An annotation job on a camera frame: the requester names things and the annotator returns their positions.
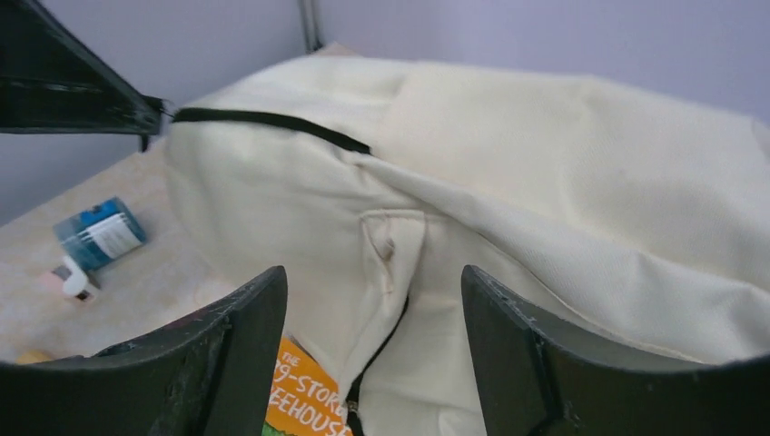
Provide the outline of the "beige canvas student bag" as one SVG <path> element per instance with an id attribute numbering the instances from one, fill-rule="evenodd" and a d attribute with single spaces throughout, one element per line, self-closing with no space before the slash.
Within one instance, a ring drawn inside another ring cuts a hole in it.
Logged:
<path id="1" fill-rule="evenodd" d="M 286 329 L 356 435 L 490 435 L 475 266 L 626 346 L 769 360 L 769 128 L 583 75 L 313 55 L 207 95 L 165 146 L 174 213 Z"/>

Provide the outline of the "orange treehouse book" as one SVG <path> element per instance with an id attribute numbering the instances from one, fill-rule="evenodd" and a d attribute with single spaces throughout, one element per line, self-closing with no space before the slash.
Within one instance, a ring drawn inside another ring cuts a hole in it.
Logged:
<path id="1" fill-rule="evenodd" d="M 336 382 L 290 338 L 276 360 L 262 436 L 349 436 Z"/>

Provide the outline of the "blue glue bottle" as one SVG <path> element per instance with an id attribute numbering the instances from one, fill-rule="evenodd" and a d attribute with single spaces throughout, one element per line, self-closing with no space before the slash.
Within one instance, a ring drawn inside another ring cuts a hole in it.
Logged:
<path id="1" fill-rule="evenodd" d="M 53 226 L 65 253 L 87 272 L 104 268 L 147 243 L 147 235 L 117 196 Z"/>

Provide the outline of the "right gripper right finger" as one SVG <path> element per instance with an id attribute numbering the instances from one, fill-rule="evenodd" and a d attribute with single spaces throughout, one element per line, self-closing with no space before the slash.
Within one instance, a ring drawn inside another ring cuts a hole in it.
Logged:
<path id="1" fill-rule="evenodd" d="M 766 435 L 769 360 L 704 365 L 587 331 L 467 266 L 461 293 L 490 435 Z"/>

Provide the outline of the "pink white eraser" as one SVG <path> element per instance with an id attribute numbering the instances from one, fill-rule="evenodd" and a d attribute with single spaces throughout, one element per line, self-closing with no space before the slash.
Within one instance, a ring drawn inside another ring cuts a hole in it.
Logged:
<path id="1" fill-rule="evenodd" d="M 89 302 L 101 293 L 92 275 L 72 257 L 64 255 L 58 266 L 40 276 L 41 283 L 72 301 Z"/>

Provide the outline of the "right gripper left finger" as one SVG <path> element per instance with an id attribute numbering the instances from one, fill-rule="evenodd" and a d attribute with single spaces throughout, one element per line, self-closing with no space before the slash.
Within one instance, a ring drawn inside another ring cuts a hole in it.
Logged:
<path id="1" fill-rule="evenodd" d="M 287 307 L 272 267 L 97 354 L 1 367 L 4 435 L 258 435 Z"/>

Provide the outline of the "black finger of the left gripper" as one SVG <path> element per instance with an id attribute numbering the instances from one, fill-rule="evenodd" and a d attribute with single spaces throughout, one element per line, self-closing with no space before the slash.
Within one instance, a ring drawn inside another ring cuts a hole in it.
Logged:
<path id="1" fill-rule="evenodd" d="M 146 151 L 163 111 L 40 2 L 2 2 L 2 133 L 134 135 Z"/>

